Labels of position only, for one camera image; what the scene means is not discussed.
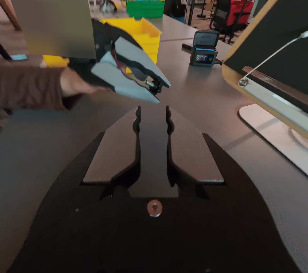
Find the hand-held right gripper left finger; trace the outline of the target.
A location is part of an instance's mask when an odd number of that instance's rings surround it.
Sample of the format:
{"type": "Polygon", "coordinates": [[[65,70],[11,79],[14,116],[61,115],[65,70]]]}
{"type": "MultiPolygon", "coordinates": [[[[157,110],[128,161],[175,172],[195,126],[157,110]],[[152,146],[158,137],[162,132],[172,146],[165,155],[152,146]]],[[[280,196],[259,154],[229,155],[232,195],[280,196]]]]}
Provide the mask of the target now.
{"type": "Polygon", "coordinates": [[[141,107],[136,106],[104,133],[83,178],[84,185],[132,186],[141,173],[141,107]]]}

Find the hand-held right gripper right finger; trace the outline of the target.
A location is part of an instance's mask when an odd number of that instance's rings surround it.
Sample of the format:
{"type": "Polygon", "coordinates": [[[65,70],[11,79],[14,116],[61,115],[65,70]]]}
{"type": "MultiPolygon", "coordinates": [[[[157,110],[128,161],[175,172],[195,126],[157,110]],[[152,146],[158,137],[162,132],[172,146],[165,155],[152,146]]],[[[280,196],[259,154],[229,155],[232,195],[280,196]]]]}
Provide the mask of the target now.
{"type": "Polygon", "coordinates": [[[202,132],[173,107],[166,107],[167,177],[171,187],[183,182],[221,185],[224,178],[202,132]]]}

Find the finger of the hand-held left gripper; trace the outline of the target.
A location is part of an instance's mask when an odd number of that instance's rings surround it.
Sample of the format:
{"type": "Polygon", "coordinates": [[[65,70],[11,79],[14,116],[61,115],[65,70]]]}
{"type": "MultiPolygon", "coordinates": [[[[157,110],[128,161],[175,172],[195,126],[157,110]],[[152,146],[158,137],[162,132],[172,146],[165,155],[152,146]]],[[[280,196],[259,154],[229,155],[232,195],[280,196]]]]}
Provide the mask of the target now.
{"type": "Polygon", "coordinates": [[[123,37],[116,40],[114,47],[117,59],[130,69],[141,84],[145,84],[145,80],[158,80],[166,88],[171,86],[160,68],[141,48],[123,37]]]}
{"type": "Polygon", "coordinates": [[[139,85],[135,80],[128,78],[117,67],[116,61],[110,51],[100,59],[91,69],[92,74],[110,85],[117,94],[158,104],[160,101],[148,88],[139,85]]]}

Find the black knob screw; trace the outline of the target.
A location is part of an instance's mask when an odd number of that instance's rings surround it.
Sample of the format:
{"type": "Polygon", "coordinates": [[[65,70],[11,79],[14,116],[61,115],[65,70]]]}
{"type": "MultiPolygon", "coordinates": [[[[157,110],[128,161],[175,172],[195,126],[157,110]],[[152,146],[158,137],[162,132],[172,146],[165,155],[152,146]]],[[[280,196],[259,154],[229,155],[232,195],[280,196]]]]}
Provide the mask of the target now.
{"type": "Polygon", "coordinates": [[[158,80],[145,80],[145,85],[154,96],[161,93],[163,86],[163,84],[158,80]]]}

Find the person's left forearm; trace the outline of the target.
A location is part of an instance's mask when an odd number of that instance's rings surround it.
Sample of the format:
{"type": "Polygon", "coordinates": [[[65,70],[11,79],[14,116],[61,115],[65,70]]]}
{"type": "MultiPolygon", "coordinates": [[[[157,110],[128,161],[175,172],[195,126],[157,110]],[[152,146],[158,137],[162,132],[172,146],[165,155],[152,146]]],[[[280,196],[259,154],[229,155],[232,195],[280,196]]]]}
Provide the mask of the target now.
{"type": "Polygon", "coordinates": [[[82,97],[64,97],[60,76],[64,68],[4,66],[0,68],[1,109],[69,110],[82,97]]]}

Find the person's left hand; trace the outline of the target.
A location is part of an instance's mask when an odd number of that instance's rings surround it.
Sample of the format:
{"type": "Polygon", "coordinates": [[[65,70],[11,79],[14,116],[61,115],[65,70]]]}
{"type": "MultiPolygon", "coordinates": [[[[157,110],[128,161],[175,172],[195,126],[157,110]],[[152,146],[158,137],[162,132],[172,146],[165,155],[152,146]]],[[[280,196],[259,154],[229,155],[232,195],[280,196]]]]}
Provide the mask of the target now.
{"type": "Polygon", "coordinates": [[[81,94],[91,95],[100,91],[113,92],[110,88],[93,86],[84,81],[75,71],[65,68],[60,75],[60,87],[63,98],[81,94]]]}

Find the yellow plastic bin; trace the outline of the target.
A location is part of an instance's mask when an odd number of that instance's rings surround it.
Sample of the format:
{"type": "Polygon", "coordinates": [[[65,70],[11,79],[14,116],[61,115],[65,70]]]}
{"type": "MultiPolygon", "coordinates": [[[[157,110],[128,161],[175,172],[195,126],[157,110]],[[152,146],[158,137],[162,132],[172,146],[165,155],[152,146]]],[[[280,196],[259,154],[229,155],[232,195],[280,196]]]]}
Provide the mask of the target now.
{"type": "Polygon", "coordinates": [[[129,33],[143,48],[146,54],[157,63],[161,31],[146,18],[103,18],[101,23],[108,23],[129,33]]]}
{"type": "Polygon", "coordinates": [[[68,67],[69,59],[61,56],[43,55],[45,67],[49,68],[66,68],[68,67]]]}

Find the green plastic bin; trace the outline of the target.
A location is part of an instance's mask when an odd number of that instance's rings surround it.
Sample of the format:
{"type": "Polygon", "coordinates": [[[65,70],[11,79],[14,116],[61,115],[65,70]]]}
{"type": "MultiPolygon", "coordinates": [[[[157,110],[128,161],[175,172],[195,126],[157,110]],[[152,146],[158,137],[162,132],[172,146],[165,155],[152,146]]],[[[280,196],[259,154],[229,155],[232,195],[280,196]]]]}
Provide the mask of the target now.
{"type": "Polygon", "coordinates": [[[162,18],[164,14],[165,1],[142,0],[126,1],[126,12],[129,17],[141,18],[162,18]]]}

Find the small black device with screen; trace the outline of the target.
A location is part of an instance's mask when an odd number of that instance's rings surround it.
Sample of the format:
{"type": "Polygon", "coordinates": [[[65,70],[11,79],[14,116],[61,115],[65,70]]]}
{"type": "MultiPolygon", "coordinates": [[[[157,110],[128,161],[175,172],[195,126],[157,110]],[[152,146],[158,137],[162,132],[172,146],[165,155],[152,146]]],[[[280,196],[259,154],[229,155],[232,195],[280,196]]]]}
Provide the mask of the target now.
{"type": "Polygon", "coordinates": [[[194,34],[190,55],[190,66],[213,67],[218,52],[216,46],[220,33],[211,30],[198,30],[194,34]]]}

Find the white monitor stand base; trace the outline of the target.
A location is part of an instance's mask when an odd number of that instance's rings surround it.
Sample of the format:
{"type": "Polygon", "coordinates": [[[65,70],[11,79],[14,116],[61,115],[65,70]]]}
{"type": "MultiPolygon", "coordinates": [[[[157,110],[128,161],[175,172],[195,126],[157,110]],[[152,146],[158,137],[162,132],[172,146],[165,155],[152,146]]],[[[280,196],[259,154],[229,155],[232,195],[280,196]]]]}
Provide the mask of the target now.
{"type": "Polygon", "coordinates": [[[308,140],[257,104],[242,107],[240,118],[308,175],[308,140]]]}

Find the wooden furniture leg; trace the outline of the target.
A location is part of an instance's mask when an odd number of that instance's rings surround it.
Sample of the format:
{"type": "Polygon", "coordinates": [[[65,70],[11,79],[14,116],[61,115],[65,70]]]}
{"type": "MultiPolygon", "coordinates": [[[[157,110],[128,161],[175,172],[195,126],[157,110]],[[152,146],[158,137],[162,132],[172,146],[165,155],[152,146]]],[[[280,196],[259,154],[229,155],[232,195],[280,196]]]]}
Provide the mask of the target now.
{"type": "Polygon", "coordinates": [[[0,6],[8,17],[16,31],[22,31],[21,25],[17,19],[13,6],[9,0],[0,0],[0,6]]]}

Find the red cloth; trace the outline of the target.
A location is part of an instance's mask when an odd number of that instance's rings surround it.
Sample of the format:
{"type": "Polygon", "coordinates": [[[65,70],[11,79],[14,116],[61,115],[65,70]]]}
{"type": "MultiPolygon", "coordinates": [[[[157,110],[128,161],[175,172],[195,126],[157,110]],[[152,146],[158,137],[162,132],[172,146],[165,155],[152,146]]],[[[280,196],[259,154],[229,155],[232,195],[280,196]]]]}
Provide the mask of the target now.
{"type": "Polygon", "coordinates": [[[231,0],[231,8],[230,8],[228,19],[226,21],[226,26],[232,26],[236,22],[236,19],[239,13],[241,12],[243,6],[244,6],[244,9],[241,13],[241,17],[237,25],[245,25],[248,22],[248,18],[252,11],[254,2],[255,0],[252,0],[252,1],[247,0],[246,4],[244,5],[245,0],[231,0]]]}

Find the wooden framed black board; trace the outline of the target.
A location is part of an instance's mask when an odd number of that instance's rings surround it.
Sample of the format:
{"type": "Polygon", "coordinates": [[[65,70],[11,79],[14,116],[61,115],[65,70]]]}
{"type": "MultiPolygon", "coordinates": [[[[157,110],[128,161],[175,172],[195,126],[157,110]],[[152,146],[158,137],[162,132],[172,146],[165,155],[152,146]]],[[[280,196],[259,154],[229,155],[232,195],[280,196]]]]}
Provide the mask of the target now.
{"type": "Polygon", "coordinates": [[[233,44],[225,81],[307,138],[307,0],[268,0],[233,44]]]}

